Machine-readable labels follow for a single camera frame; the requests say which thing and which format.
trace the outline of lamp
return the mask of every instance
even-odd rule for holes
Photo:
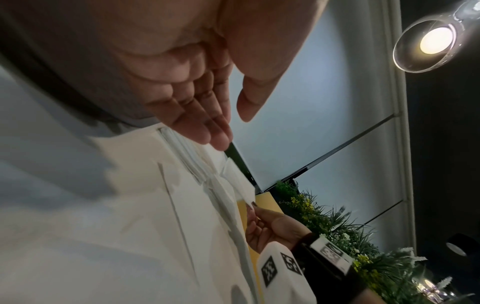
[[[393,61],[405,72],[431,71],[451,60],[478,28],[480,1],[456,3],[410,25],[395,44]]]

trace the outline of hand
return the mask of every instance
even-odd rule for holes
[[[89,0],[100,37],[163,123],[201,144],[232,141],[229,76],[245,74],[238,114],[251,120],[327,0]]]
[[[299,221],[275,211],[254,206],[246,207],[247,227],[245,237],[250,247],[261,253],[270,242],[279,242],[289,250],[311,231]]]

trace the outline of light bulb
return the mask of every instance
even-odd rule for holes
[[[420,50],[428,55],[440,53],[454,41],[454,34],[449,28],[436,28],[428,32],[420,41]]]

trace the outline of black strip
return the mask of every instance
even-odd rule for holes
[[[385,210],[384,212],[380,213],[379,215],[377,215],[376,217],[372,218],[371,220],[369,220],[368,222],[366,222],[365,224],[363,225],[368,225],[371,221],[373,221],[374,219],[378,218],[379,216],[385,214],[387,211],[393,209],[395,206],[397,206],[398,204],[400,204],[401,202],[403,202],[404,200],[401,200],[400,202],[396,203],[395,205],[393,205],[392,207],[388,208],[387,210]]]
[[[353,137],[352,139],[346,141],[345,143],[339,145],[338,147],[336,147],[335,149],[331,150],[330,152],[328,152],[327,154],[317,158],[316,160],[314,160],[313,162],[309,163],[308,165],[304,166],[303,168],[301,168],[300,170],[297,170],[295,171],[294,173],[290,174],[289,176],[281,179],[282,182],[285,182],[287,180],[291,180],[291,179],[294,179],[294,178],[297,178],[299,177],[300,175],[304,174],[305,172],[307,172],[308,170],[312,169],[313,167],[315,167],[316,165],[320,164],[321,162],[323,162],[324,160],[326,160],[327,158],[329,158],[330,156],[334,155],[335,153],[337,153],[338,151],[340,151],[341,149],[345,148],[346,146],[348,146],[349,144],[351,144],[352,142],[356,141],[357,139],[363,137],[364,135],[370,133],[371,131],[375,130],[376,128],[378,128],[379,126],[381,126],[382,124],[386,123],[387,121],[389,121],[390,119],[392,118],[395,118],[395,114],[392,114],[390,116],[388,116],[387,118],[385,118],[384,120],[380,121],[379,123],[373,125],[372,127],[366,129],[365,131],[361,132],[360,134],[358,134],[357,136]],[[265,191],[263,192],[268,192],[270,190],[272,190],[273,188],[275,188],[275,184],[270,186],[269,188],[267,188]]]

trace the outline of yellow board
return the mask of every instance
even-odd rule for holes
[[[269,209],[269,210],[283,213],[282,210],[280,209],[280,206],[274,200],[270,192],[265,192],[255,196],[255,203],[257,204],[258,207],[261,207],[263,209]],[[238,201],[237,205],[238,205],[238,210],[240,212],[240,218],[241,218],[241,223],[243,225],[243,230],[245,231],[245,229],[247,228],[247,205],[242,200]],[[253,270],[255,271],[256,285],[260,293],[261,302],[264,303],[264,296],[262,293],[262,289],[260,287],[261,286],[260,277],[259,277],[259,274],[257,273],[257,260],[259,259],[259,254],[255,252],[253,249],[251,249],[250,247],[248,247],[248,250],[250,251],[250,258],[253,264]]]

